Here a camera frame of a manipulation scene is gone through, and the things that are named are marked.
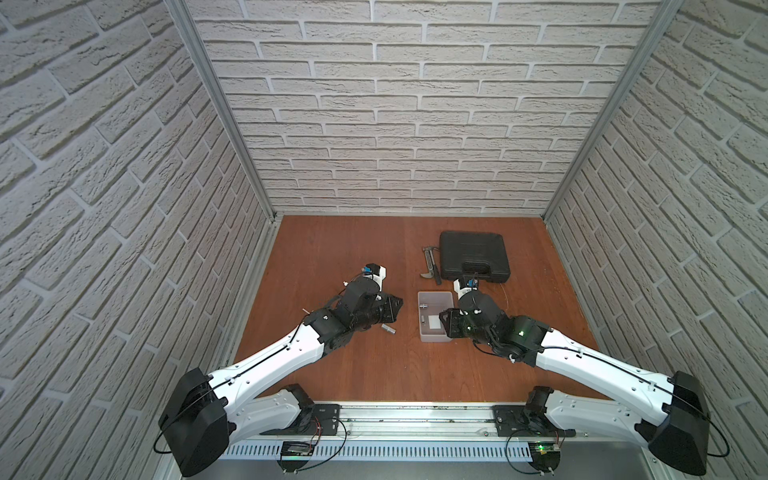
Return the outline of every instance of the white brick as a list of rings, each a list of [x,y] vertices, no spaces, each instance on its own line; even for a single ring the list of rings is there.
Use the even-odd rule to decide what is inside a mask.
[[[55,204],[0,250],[0,287],[7,288],[48,248],[55,244],[82,209],[69,198]]]
[[[534,65],[533,80],[616,80],[624,70],[620,66]]]
[[[600,111],[604,98],[526,97],[520,103],[520,111]]]
[[[270,40],[282,38],[301,40],[301,30],[296,22],[200,21],[195,22],[203,40]]]
[[[696,154],[672,136],[668,129],[644,108],[635,117],[635,123],[683,173],[690,172],[700,163]]]
[[[280,110],[280,119],[290,122],[374,122],[373,110]]]
[[[431,160],[464,160],[464,159],[488,159],[498,160],[501,155],[499,150],[449,150],[449,149],[424,149],[416,151],[416,158],[428,158]]]
[[[106,30],[141,12],[152,3],[154,3],[152,0],[91,0],[88,3],[88,9],[93,13],[99,26]]]
[[[18,35],[5,35],[0,39],[0,83],[44,65],[96,35],[96,25],[79,8],[56,15]]]
[[[276,124],[276,123],[241,123],[243,135],[322,135],[319,124]]]
[[[713,66],[700,60],[693,53],[675,45],[669,38],[661,39],[659,46],[654,51],[654,57],[699,88],[715,72]]]
[[[2,374],[4,376],[16,376],[26,364],[25,375],[38,378],[37,382],[28,379],[28,384],[23,389],[14,389],[8,396],[9,399],[23,395],[26,389],[36,390],[42,387],[38,383],[40,377],[47,379],[54,365],[46,366],[36,362],[41,356],[56,359],[56,366],[63,360],[63,356],[68,351],[65,346],[71,345],[82,332],[82,329],[78,329],[76,336],[67,336],[63,344],[57,345],[60,340],[63,340],[59,333],[62,329],[68,328],[66,326],[67,320],[60,325],[61,319],[73,307],[83,290],[88,287],[88,284],[109,261],[119,246],[120,243],[111,235],[102,236],[65,277],[56,292],[36,309],[30,319],[23,323],[15,335],[5,344],[0,353],[0,357],[3,359]],[[66,319],[74,319],[74,317],[66,316]],[[19,405],[16,409],[9,409],[7,405],[7,403],[4,404],[5,408],[2,408],[3,417],[6,419],[8,418],[6,415],[10,414],[8,410],[14,412],[18,407],[23,406]]]
[[[288,19],[311,18],[312,20],[362,20],[371,19],[370,4],[357,0],[246,0],[246,9],[254,18]]]
[[[746,8],[724,0],[685,2],[680,11],[733,37],[740,37],[752,24],[755,16]]]
[[[314,95],[229,94],[232,108],[317,108]]]
[[[3,88],[0,91],[0,139],[63,100],[64,95],[45,73]]]
[[[138,190],[136,182],[124,175],[26,274],[33,283],[50,290],[91,242]]]
[[[420,135],[445,135],[450,137],[503,137],[507,132],[506,125],[431,125],[419,126]]]
[[[413,150],[410,149],[384,149],[384,148],[333,148],[331,158],[389,158],[393,160],[413,158]]]
[[[310,66],[305,61],[215,61],[220,77],[272,77],[309,76]]]
[[[376,139],[374,137],[286,137],[286,144],[291,147],[375,147]]]
[[[379,147],[394,148],[460,148],[461,138],[451,137],[379,137]]]
[[[714,138],[686,119],[676,130],[677,136],[697,152],[718,174],[752,201],[768,195],[768,182],[736,155],[716,145]]]
[[[744,41],[749,45],[768,50],[768,20],[766,20],[766,17],[763,16],[758,21],[755,28],[746,36]]]
[[[563,125],[575,125],[579,127],[591,127],[596,114],[569,114],[568,118],[563,120]]]
[[[539,27],[525,25],[427,25],[429,42],[535,43]]]
[[[546,150],[552,140],[549,138],[476,138],[464,140],[464,148],[512,148],[519,150]]]
[[[639,23],[646,25],[653,18],[656,12],[656,4],[654,3],[625,3],[619,12],[617,23]]]
[[[176,28],[169,28],[126,62],[125,67],[136,83],[141,83],[182,46]]]
[[[367,43],[261,42],[264,58],[307,58],[310,60],[373,60]]]
[[[174,87],[169,91],[157,105],[155,105],[154,113],[160,118],[160,120],[166,124],[173,118],[173,116],[184,105],[189,103],[190,98],[195,91],[200,87],[200,77],[197,76],[197,71],[190,70]]]
[[[760,248],[768,250],[768,225],[759,213],[706,165],[691,180]]]
[[[416,135],[413,124],[326,124],[328,135]]]
[[[515,151],[507,150],[502,156],[503,160],[512,161],[544,161],[544,162],[569,162],[573,159],[571,152],[561,151]]]
[[[376,21],[487,22],[490,16],[490,3],[377,2],[373,6]]]
[[[272,78],[276,92],[314,94],[372,94],[373,80],[320,80],[315,78]]]
[[[507,23],[608,23],[616,5],[500,3],[495,22]]]
[[[238,18],[243,16],[237,0],[188,0],[192,16],[195,18]]]
[[[88,203],[97,200],[161,129],[154,117],[146,117],[117,142],[112,150],[85,172],[72,190]]]
[[[422,97],[421,108],[428,110],[445,110],[460,108],[464,110],[514,110],[518,99],[516,97]]]
[[[181,159],[177,154],[171,154],[157,167],[152,177],[144,185],[137,198],[127,208],[120,212],[112,221],[112,227],[123,237],[128,238],[134,228],[139,224],[147,211],[152,208],[154,202],[170,183],[176,170],[181,166]]]
[[[623,65],[632,56],[633,50],[634,47],[606,47],[600,54],[598,63]]]
[[[469,113],[464,111],[387,111],[379,110],[379,122],[464,124]]]
[[[422,40],[421,25],[305,22],[307,40],[401,42]]]
[[[81,91],[72,102],[26,127],[18,134],[18,138],[32,153],[46,157],[132,88],[133,84],[127,74],[115,70]]]
[[[669,71],[661,76],[657,88],[718,137],[725,136],[738,125],[735,118],[711,101],[698,95]]]
[[[523,80],[527,73],[527,65],[433,63],[424,65],[424,78],[503,78],[505,80]]]
[[[34,167],[35,164],[14,144],[0,144],[0,190],[16,182]]]
[[[144,10],[141,13],[141,19],[152,36],[162,33],[163,30],[174,24],[174,20],[170,17],[170,13],[168,13],[164,3]]]
[[[707,88],[707,94],[757,127],[768,130],[764,114],[768,100],[750,85],[720,72]]]
[[[564,116],[564,114],[535,114],[516,111],[476,111],[472,113],[472,123],[559,125],[562,123]]]
[[[294,160],[295,168],[303,170],[375,170],[375,160]]]
[[[215,41],[205,42],[205,50],[211,60],[256,60],[259,52],[252,41]]]
[[[104,150],[104,142],[90,131],[64,150],[57,161],[37,170],[23,185],[8,192],[0,204],[0,239],[5,239],[43,208]]]
[[[51,68],[51,73],[69,93],[117,64],[150,41],[147,29],[139,19],[110,31],[95,43],[79,48],[63,62]]]
[[[325,148],[251,148],[253,158],[328,158]]]
[[[483,81],[482,95],[578,95],[582,81]]]
[[[416,96],[404,95],[323,95],[321,108],[416,108]]]
[[[591,63],[598,54],[598,47],[554,47],[527,45],[491,45],[488,61],[547,62],[572,61]]]
[[[192,118],[186,111],[177,115],[131,164],[131,171],[140,180],[145,180],[190,124],[192,124]]]
[[[765,157],[768,140],[765,137],[742,125],[728,140],[728,145],[762,172],[768,173],[768,160]]]
[[[768,55],[734,44],[701,26],[688,35],[685,45],[759,87],[768,88]]]
[[[318,77],[341,78],[418,78],[419,64],[417,63],[341,63],[333,61],[318,61],[315,63]]]
[[[478,82],[379,80],[376,89],[380,94],[476,94]]]
[[[168,71],[174,76],[175,80],[184,76],[184,74],[192,68],[192,60],[190,59],[190,54],[187,49],[182,48],[177,51],[174,56],[170,58],[166,66],[168,66]]]
[[[482,45],[377,45],[380,61],[481,61]]]
[[[727,225],[722,215],[707,201],[699,190],[693,188],[683,176],[672,168],[669,162],[662,156],[656,156],[649,163],[650,167],[659,175],[669,187],[670,191],[680,202],[694,212],[696,219],[703,225],[710,235],[719,233]]]
[[[544,43],[591,43],[596,45],[635,45],[643,35],[645,27],[604,26],[576,27],[547,25]]]
[[[96,122],[96,128],[107,141],[115,142],[173,86],[174,81],[168,72],[160,70],[151,80],[119,101],[99,118]]]
[[[199,142],[205,134],[206,129],[208,129],[211,123],[217,119],[218,116],[216,115],[214,106],[208,104],[205,110],[199,113],[197,119],[192,123],[189,130],[184,132],[184,135],[179,139],[177,145],[179,153],[185,158],[188,157],[192,149],[197,145],[197,142]]]
[[[49,13],[62,10],[78,3],[78,0],[50,0],[48,2],[26,2],[11,0],[0,5],[0,12],[13,25],[21,25]]]

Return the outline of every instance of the clear plastic container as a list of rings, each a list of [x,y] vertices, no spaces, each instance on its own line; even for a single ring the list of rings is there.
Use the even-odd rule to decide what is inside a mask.
[[[440,312],[453,308],[451,292],[419,292],[419,334],[422,342],[450,342],[440,322]]]

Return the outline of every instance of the black carrying case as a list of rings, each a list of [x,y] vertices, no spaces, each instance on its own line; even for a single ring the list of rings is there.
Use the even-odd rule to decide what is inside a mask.
[[[506,282],[509,260],[504,237],[498,233],[442,232],[440,273],[446,280],[474,277],[493,283]]]

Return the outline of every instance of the small metal part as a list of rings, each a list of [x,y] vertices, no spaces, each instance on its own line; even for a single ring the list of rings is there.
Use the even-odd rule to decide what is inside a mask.
[[[438,285],[442,284],[442,280],[440,279],[440,270],[437,268],[437,263],[435,263],[435,254],[434,251],[439,250],[438,247],[423,247],[422,251],[424,252],[424,258],[427,261],[427,270],[429,272],[422,273],[422,277],[424,278],[434,278],[435,283]]]

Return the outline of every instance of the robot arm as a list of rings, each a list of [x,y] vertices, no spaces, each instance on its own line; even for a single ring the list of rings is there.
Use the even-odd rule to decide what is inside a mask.
[[[530,317],[507,317],[477,280],[456,280],[454,287],[459,308],[441,314],[450,337],[469,337],[513,363],[560,373],[619,404],[536,387],[524,424],[599,432],[649,449],[682,472],[706,473],[709,410],[695,377],[639,369]]]
[[[395,322],[402,299],[381,290],[385,277],[383,266],[369,263],[345,283],[342,293],[267,348],[207,376],[200,369],[185,373],[158,421],[157,437],[165,437],[182,475],[201,472],[231,442],[308,422],[300,414],[311,411],[313,403],[299,386],[253,399],[291,372],[345,346],[354,332]]]

